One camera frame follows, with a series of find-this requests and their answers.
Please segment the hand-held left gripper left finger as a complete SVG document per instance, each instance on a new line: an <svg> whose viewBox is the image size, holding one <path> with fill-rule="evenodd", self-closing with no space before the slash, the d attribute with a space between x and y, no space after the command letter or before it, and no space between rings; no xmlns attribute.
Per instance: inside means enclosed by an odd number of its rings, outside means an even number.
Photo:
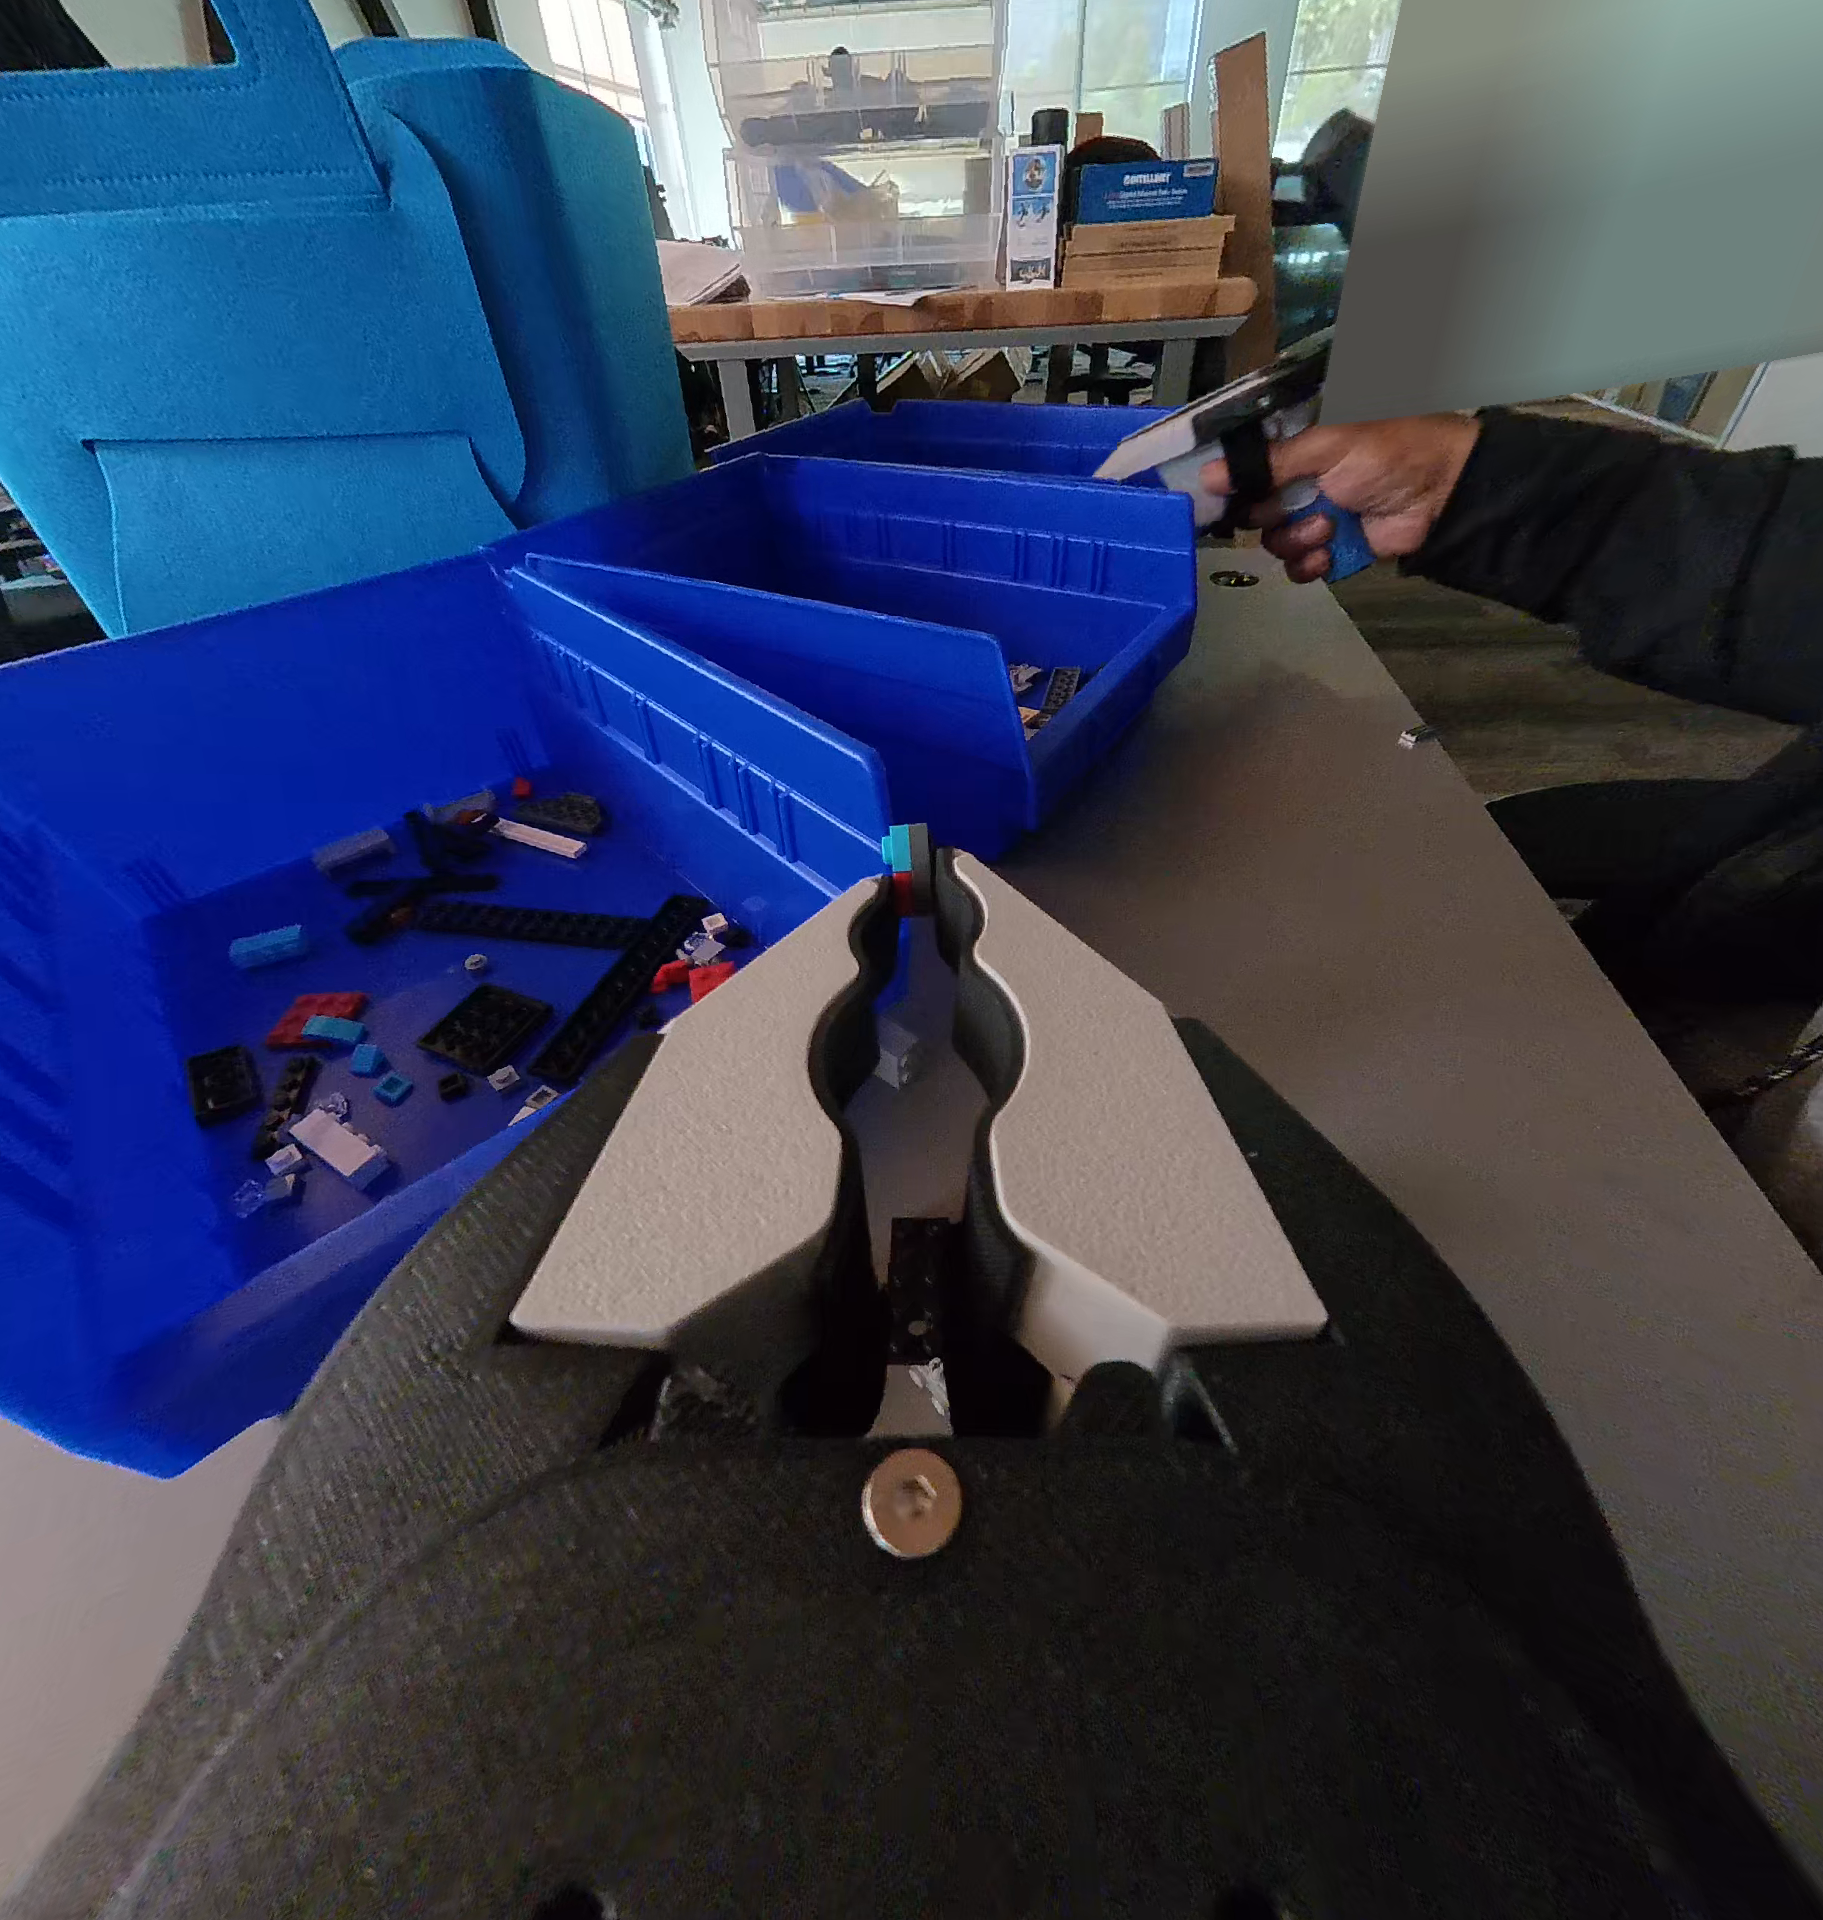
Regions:
<svg viewBox="0 0 1823 1920"><path fill-rule="evenodd" d="M813 1353L880 1313L850 1100L879 1068L900 912L886 874L682 1011L511 1325L650 1353Z"/></svg>

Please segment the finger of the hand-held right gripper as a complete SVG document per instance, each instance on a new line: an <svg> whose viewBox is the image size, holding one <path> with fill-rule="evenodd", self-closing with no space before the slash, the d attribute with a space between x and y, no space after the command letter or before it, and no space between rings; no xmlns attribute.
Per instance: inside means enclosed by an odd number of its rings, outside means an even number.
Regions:
<svg viewBox="0 0 1823 1920"><path fill-rule="evenodd" d="M1185 405L1180 414L1166 414L1135 435L1126 435L1091 478L1126 481L1139 472L1160 472L1185 461L1209 461L1223 455L1230 468L1238 461L1266 461L1266 455L1238 455L1232 446L1282 446L1289 435L1301 435L1308 420L1318 419L1318 400L1326 386L1326 364L1259 364L1238 377L1232 386Z"/></svg>

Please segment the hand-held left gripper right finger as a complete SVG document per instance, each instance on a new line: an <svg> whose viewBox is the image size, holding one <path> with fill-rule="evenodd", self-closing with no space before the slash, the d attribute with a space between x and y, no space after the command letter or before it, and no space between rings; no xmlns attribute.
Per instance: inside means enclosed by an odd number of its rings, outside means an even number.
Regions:
<svg viewBox="0 0 1823 1920"><path fill-rule="evenodd" d="M931 852L931 922L956 975L950 1051L986 1093L973 1309L1043 1366L1045 1421L1108 1365L1162 1379L1190 1347L1326 1333L1166 1008L969 852Z"/></svg>

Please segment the person's right forearm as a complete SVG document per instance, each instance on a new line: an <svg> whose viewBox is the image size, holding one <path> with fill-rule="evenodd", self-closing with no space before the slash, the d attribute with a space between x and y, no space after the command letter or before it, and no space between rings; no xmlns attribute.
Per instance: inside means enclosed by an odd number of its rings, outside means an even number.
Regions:
<svg viewBox="0 0 1823 1920"><path fill-rule="evenodd" d="M1667 700L1823 716L1823 461L1488 410L1406 577L1572 630Z"/></svg>

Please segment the grey desk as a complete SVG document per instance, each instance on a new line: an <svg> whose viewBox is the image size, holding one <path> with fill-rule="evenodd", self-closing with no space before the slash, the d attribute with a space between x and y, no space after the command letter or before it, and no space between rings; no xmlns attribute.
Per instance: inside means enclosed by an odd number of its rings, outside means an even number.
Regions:
<svg viewBox="0 0 1823 1920"><path fill-rule="evenodd" d="M1007 879L1209 1022L1451 1263L1823 1882L1823 1276L1326 591L1200 586Z"/></svg>

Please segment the person's right hand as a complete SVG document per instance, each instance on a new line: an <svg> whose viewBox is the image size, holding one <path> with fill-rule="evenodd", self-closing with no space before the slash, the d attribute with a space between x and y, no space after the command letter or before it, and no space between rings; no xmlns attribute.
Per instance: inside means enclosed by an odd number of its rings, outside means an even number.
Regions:
<svg viewBox="0 0 1823 1920"><path fill-rule="evenodd" d="M1330 577L1330 521L1285 521L1285 486L1314 481L1330 506L1359 516L1373 559L1412 559L1443 516L1483 420L1465 414L1392 419L1353 428L1308 428L1271 446L1271 497L1232 510L1256 524L1266 552L1292 586Z"/></svg>

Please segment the blue plastic bin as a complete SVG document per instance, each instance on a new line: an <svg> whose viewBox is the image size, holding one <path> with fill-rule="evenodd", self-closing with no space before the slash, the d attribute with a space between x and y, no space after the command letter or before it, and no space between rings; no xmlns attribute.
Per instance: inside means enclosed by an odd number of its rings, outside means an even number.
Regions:
<svg viewBox="0 0 1823 1920"><path fill-rule="evenodd" d="M895 468L982 468L1021 478L1091 478L1126 435L1160 428L1174 410L1144 405L835 405L832 414L780 420L706 461L859 461Z"/></svg>
<svg viewBox="0 0 1823 1920"><path fill-rule="evenodd" d="M422 1042L474 991L557 1043L613 953L358 912L412 817L576 790L581 859L486 835L500 911L693 893L788 935L879 871L886 769L596 609L613 572L436 563L0 672L0 1414L178 1475L297 1407L529 1093Z"/></svg>
<svg viewBox="0 0 1823 1920"><path fill-rule="evenodd" d="M747 455L498 552L524 619L590 609L854 740L819 811L998 863L1150 710L1195 634L1190 500L1160 486ZM1021 737L1007 665L1088 682Z"/></svg>

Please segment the black brick assembly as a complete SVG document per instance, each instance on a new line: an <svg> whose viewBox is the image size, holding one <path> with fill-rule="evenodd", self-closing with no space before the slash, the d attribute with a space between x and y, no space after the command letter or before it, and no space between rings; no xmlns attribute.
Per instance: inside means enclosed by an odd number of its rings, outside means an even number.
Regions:
<svg viewBox="0 0 1823 1920"><path fill-rule="evenodd" d="M946 1353L946 1302L962 1262L962 1223L943 1215L895 1216L886 1248L886 1366L928 1366Z"/></svg>

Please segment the wooden table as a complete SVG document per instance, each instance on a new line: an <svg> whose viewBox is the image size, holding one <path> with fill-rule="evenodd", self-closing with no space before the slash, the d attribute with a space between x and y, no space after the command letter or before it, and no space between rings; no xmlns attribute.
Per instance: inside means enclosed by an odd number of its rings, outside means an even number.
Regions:
<svg viewBox="0 0 1823 1920"><path fill-rule="evenodd" d="M748 441L748 364L802 356L909 356L982 345L1109 345L1151 341L1162 410L1185 405L1200 341L1223 341L1259 310L1259 282L1150 282L1096 289L928 289L909 298L706 298L670 304L673 345L723 371L727 430Z"/></svg>

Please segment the blue cardboard box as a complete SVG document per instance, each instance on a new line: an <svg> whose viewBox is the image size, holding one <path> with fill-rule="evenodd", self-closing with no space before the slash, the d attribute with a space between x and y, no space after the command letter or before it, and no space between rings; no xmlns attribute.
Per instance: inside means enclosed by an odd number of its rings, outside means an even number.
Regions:
<svg viewBox="0 0 1823 1920"><path fill-rule="evenodd" d="M1079 167L1079 226L1209 219L1218 159L1088 159Z"/></svg>

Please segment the small printed card box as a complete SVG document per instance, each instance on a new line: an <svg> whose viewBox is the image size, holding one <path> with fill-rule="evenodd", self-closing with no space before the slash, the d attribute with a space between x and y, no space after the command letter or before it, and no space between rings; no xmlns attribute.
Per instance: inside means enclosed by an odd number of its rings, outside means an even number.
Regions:
<svg viewBox="0 0 1823 1920"><path fill-rule="evenodd" d="M1002 186L1002 289L1051 289L1059 282L1059 186L1065 144L1019 144Z"/></svg>

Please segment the cardboard sheet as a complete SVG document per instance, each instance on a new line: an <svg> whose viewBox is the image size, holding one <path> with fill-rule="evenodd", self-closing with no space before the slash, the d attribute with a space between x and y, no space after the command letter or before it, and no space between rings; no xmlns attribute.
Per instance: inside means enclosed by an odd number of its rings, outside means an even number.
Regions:
<svg viewBox="0 0 1823 1920"><path fill-rule="evenodd" d="M1282 353L1266 33L1250 33L1216 55L1216 164L1216 208L1232 219L1230 277L1250 282L1250 310L1223 345L1223 377L1238 382Z"/></svg>

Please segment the black mesh office chair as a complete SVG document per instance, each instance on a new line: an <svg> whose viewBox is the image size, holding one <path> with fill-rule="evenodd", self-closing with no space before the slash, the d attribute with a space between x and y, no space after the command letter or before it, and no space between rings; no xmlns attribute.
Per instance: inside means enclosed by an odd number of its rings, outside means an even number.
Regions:
<svg viewBox="0 0 1823 1920"><path fill-rule="evenodd" d="M1339 110L1300 159L1271 164L1282 345L1338 324L1373 133L1368 116Z"/></svg>

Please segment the clear plastic drawer organiser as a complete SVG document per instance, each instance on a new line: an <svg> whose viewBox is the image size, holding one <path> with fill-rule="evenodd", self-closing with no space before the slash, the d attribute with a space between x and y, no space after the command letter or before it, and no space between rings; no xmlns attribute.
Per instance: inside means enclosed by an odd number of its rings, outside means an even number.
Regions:
<svg viewBox="0 0 1823 1920"><path fill-rule="evenodd" d="M757 298L992 287L1007 6L699 6Z"/></svg>

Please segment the person's black jacket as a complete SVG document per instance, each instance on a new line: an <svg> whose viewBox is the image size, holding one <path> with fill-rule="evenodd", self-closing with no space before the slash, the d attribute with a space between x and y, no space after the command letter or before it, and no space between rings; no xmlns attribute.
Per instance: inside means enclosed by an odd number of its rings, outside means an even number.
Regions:
<svg viewBox="0 0 1823 1920"><path fill-rule="evenodd" d="M1714 1121L1823 1075L1823 725L1740 784L1567 784L1491 818Z"/></svg>

